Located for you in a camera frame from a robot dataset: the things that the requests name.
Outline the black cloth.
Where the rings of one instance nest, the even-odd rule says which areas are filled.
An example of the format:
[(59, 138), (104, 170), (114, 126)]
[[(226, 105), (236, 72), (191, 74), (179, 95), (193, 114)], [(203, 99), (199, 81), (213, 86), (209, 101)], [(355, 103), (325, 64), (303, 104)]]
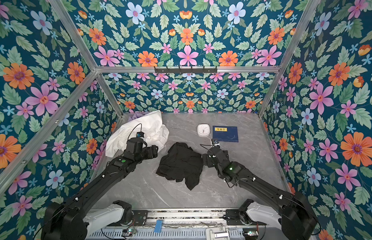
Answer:
[(161, 158), (156, 174), (177, 183), (185, 181), (187, 188), (193, 190), (200, 183), (203, 167), (200, 153), (186, 143), (175, 143)]

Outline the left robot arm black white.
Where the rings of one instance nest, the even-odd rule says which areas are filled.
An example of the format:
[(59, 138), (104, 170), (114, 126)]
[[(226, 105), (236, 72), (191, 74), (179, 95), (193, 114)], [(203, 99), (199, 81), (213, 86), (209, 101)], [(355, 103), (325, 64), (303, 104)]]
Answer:
[(123, 201), (116, 201), (92, 215), (89, 211), (114, 185), (132, 173), (138, 164), (157, 156), (158, 146), (148, 146), (138, 137), (129, 139), (123, 153), (111, 160), (87, 187), (63, 203), (52, 203), (46, 209), (41, 239), (84, 240), (111, 223), (123, 218), (131, 220), (131, 206)]

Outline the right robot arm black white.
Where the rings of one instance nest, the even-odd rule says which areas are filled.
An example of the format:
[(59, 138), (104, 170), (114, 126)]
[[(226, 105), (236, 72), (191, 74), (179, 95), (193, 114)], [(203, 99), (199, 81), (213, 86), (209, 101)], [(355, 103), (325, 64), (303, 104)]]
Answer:
[(228, 151), (218, 145), (203, 154), (204, 165), (214, 167), (229, 187), (245, 189), (264, 204), (247, 200), (242, 205), (242, 221), (261, 222), (280, 229), (289, 240), (309, 240), (319, 220), (308, 198), (279, 189), (252, 173), (244, 165), (230, 161)]

